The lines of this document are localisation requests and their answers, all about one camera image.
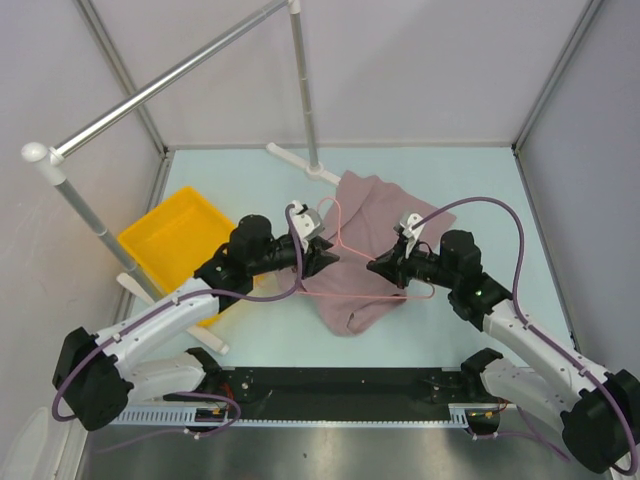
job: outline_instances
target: white pole cap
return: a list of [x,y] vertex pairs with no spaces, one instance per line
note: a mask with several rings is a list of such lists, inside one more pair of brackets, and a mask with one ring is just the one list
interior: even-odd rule
[[53,185],[60,185],[67,177],[57,166],[51,162],[52,152],[38,142],[27,143],[22,147],[22,159],[35,165],[38,171]]
[[289,0],[289,13],[291,15],[300,13],[300,0]]

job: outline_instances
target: pink towel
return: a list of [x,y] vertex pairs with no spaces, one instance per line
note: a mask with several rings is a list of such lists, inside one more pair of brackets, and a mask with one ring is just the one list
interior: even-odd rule
[[[395,183],[386,183],[377,176],[361,178],[345,172],[336,191],[342,205],[341,236],[343,243],[371,257],[377,257],[395,245],[398,236],[393,227],[403,213],[417,212],[423,217],[436,210],[422,200],[409,195]],[[446,212],[425,225],[420,239],[435,248],[440,236],[453,224],[455,216]],[[324,218],[322,236],[335,243],[338,208],[331,206]],[[355,295],[406,296],[384,278],[366,269],[367,259],[339,246],[332,251],[340,261],[302,282],[308,292]],[[281,272],[282,285],[291,285],[291,272]],[[366,298],[311,297],[320,316],[336,335],[357,335],[404,301]]]

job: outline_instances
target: yellow plastic tray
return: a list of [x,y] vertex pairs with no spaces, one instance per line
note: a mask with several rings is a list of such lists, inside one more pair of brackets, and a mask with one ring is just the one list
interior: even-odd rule
[[[184,187],[124,230],[118,241],[167,294],[209,260],[233,228],[202,195]],[[219,316],[200,325],[211,325]]]

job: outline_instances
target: white stand base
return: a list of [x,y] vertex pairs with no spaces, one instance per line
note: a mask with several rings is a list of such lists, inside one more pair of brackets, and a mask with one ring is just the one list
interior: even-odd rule
[[266,148],[267,151],[274,157],[278,157],[279,159],[284,160],[294,167],[304,170],[307,174],[307,177],[309,177],[311,180],[324,180],[325,182],[330,183],[331,185],[334,185],[336,187],[340,183],[340,177],[325,170],[322,163],[318,166],[318,168],[311,169],[308,160],[305,160],[295,153],[291,153],[290,151],[279,147],[273,142],[269,143]]

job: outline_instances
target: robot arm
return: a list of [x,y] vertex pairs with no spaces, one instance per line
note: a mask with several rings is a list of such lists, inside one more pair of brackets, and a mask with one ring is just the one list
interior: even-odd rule
[[[296,267],[298,254],[302,278],[338,260],[326,251],[332,244],[318,236],[323,225],[317,212],[293,202],[288,214],[295,232],[276,239],[268,219],[244,217],[229,242],[167,298],[94,335],[79,328],[65,338],[53,384],[61,389],[68,383],[62,398],[87,430],[109,424],[129,402],[191,392],[207,383],[208,376],[217,375],[215,362],[201,348],[168,360],[141,360],[176,334],[243,298],[253,289],[254,276]],[[69,383],[67,379],[82,362],[86,365]]]
[[481,252],[471,233],[446,232],[439,255],[415,248],[420,244],[421,220],[417,214],[405,215],[396,226],[396,245],[367,268],[399,288],[417,279],[450,289],[449,303],[460,318],[505,344],[535,372],[485,349],[465,362],[474,365],[484,389],[520,405],[560,432],[584,466],[602,473],[629,453],[631,442],[622,422],[596,382],[620,407],[636,445],[640,442],[640,382],[626,370],[613,374],[575,350],[559,347],[551,334],[519,311],[511,292],[483,272]]

